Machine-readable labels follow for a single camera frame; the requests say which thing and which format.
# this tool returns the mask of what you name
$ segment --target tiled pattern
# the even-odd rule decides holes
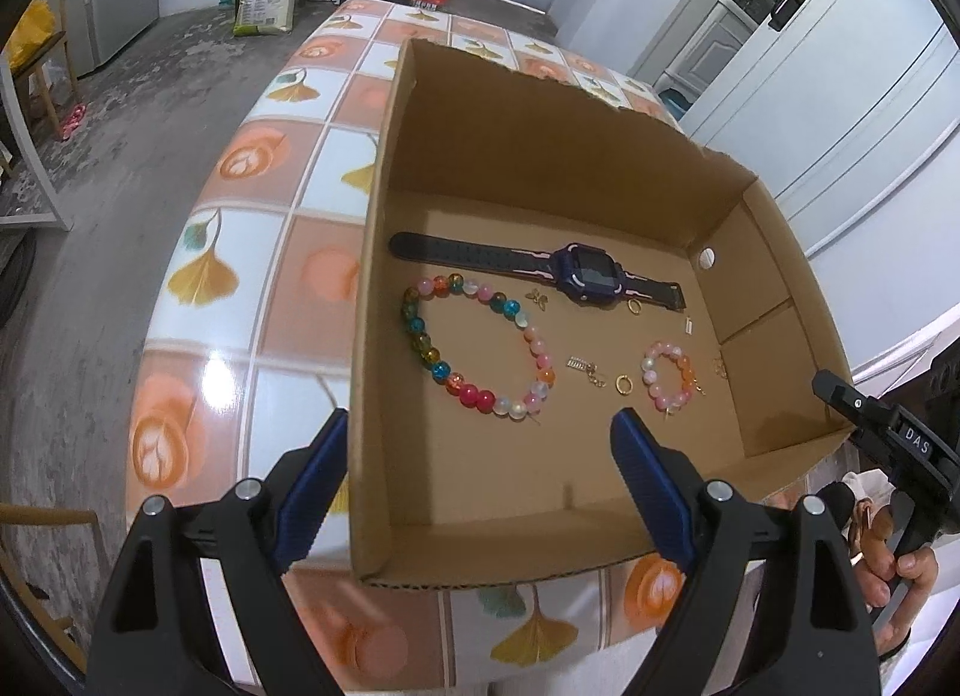
[[[264,476],[349,403],[373,161],[400,44],[411,37],[580,85],[677,127],[649,87],[558,47],[439,12],[346,2],[248,113],[171,256],[131,416],[129,517],[151,493],[198,503]],[[359,586],[349,575],[346,497],[344,487],[286,584],[347,689],[486,682],[637,632],[622,611],[632,565],[482,598]],[[223,598],[215,571],[205,570],[211,597]],[[252,682],[229,607],[221,610],[232,669]]]

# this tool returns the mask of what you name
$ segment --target smartwatch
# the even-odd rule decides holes
[[[607,252],[586,244],[567,244],[555,252],[534,252],[404,232],[392,236],[389,247],[400,260],[528,279],[556,287],[571,300],[598,306],[629,298],[656,303],[675,312],[686,306],[677,282],[630,274]]]

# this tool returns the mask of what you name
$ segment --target cardboard box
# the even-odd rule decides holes
[[[480,244],[602,247],[634,274],[677,281],[686,314],[580,306],[549,290],[531,310],[557,381],[537,422],[461,406],[411,351],[403,290],[440,266],[392,258],[411,230]],[[715,263],[702,269],[705,248]],[[532,307],[531,284],[475,274]],[[510,396],[534,379],[520,332],[467,298],[421,305],[454,370]],[[367,584],[524,583],[652,550],[611,459],[610,418],[632,406],[704,478],[760,501],[843,442],[848,429],[810,389],[818,368],[850,372],[827,304],[757,177],[663,122],[572,86],[409,41],[384,122],[357,305],[349,424],[350,546]],[[703,396],[666,419],[640,381],[654,341],[678,343]],[[565,367],[575,355],[611,383]],[[726,375],[715,371],[723,358]],[[679,372],[660,360],[666,389]],[[627,373],[630,396],[613,389]]]

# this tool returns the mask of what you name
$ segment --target watch face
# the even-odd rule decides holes
[[[580,269],[580,276],[587,285],[614,290],[620,280],[616,275],[613,258],[601,250],[578,247],[573,250],[573,258]]]

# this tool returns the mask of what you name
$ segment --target small beaded bracelet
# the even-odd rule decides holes
[[[445,298],[450,293],[476,298],[523,330],[523,338],[526,338],[531,354],[536,357],[538,371],[536,381],[522,399],[511,401],[505,395],[494,395],[488,389],[478,389],[476,385],[469,384],[464,375],[452,370],[448,362],[440,360],[440,351],[431,343],[424,319],[419,315],[419,303],[433,295]],[[493,412],[501,418],[510,416],[514,421],[522,421],[527,415],[541,411],[542,402],[556,379],[553,359],[546,351],[546,343],[539,330],[530,324],[529,314],[520,308],[518,301],[508,300],[504,293],[495,293],[488,284],[479,284],[473,279],[464,280],[461,274],[435,276],[433,279],[421,279],[414,287],[404,291],[400,317],[410,334],[411,346],[424,361],[434,381],[444,385],[451,395],[458,396],[464,406],[476,408],[484,415]]]
[[[680,392],[674,395],[666,395],[664,388],[659,384],[659,375],[656,374],[656,358],[664,356],[676,364],[680,370],[680,379],[683,379],[683,386]],[[654,399],[656,411],[666,412],[672,415],[680,411],[689,403],[693,392],[699,389],[697,385],[697,375],[693,372],[693,366],[690,365],[690,358],[683,354],[683,349],[674,346],[672,343],[656,341],[644,353],[643,360],[640,361],[640,368],[643,370],[643,384],[647,386],[647,394]]]

